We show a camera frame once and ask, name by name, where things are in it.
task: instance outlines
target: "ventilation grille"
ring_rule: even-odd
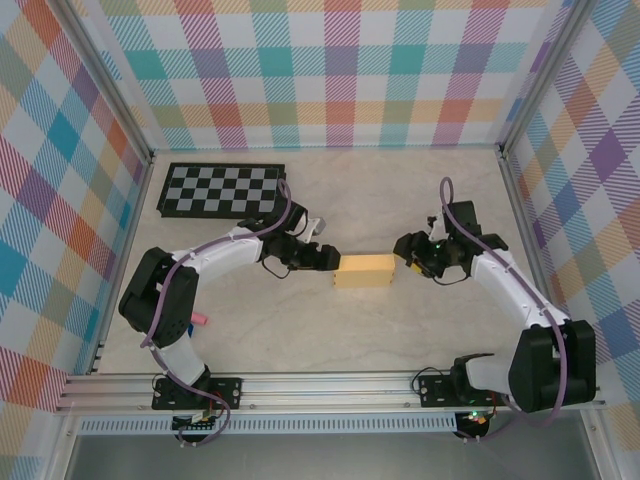
[[[207,434],[208,428],[189,431]],[[232,415],[225,434],[452,432],[453,413]],[[171,417],[92,416],[83,419],[80,435],[160,435],[171,431]]]

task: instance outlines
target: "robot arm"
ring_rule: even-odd
[[[591,326],[584,320],[570,320],[546,300],[515,265],[498,235],[482,234],[472,202],[448,206],[458,223],[492,249],[509,268],[461,234],[444,211],[427,219],[427,231],[400,238],[394,253],[407,266],[432,279],[441,278],[450,267],[460,266],[465,278],[480,283],[522,331],[518,344],[501,353],[468,355],[454,361],[451,379],[459,400],[466,403],[473,392],[489,390],[509,395],[526,412],[551,408],[560,384],[558,345],[551,317],[560,328],[567,352],[563,405],[591,401],[595,396],[595,334]]]
[[[191,322],[198,287],[243,265],[274,256],[289,270],[335,270],[340,254],[330,245],[311,242],[324,229],[321,218],[309,218],[302,206],[292,202],[287,218],[267,233],[286,211],[286,200],[279,197],[274,211],[260,220],[239,223],[209,247],[165,252],[147,251],[136,269],[119,304],[120,314],[131,327],[143,334],[151,330],[160,292],[167,289],[160,321],[153,334],[155,353],[166,368],[186,385],[208,391],[209,369],[193,350],[187,329]],[[191,258],[175,271],[165,284],[169,270],[183,257]]]

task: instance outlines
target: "chessboard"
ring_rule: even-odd
[[[243,219],[270,213],[284,165],[172,163],[157,209],[163,217]]]

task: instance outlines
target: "yellow sponge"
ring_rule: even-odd
[[[396,261],[393,254],[342,255],[340,268],[333,274],[336,288],[388,287]]]

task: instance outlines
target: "pink object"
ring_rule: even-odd
[[[202,315],[201,313],[193,312],[191,314],[191,323],[195,323],[196,325],[206,325],[209,321],[209,317],[206,315]]]

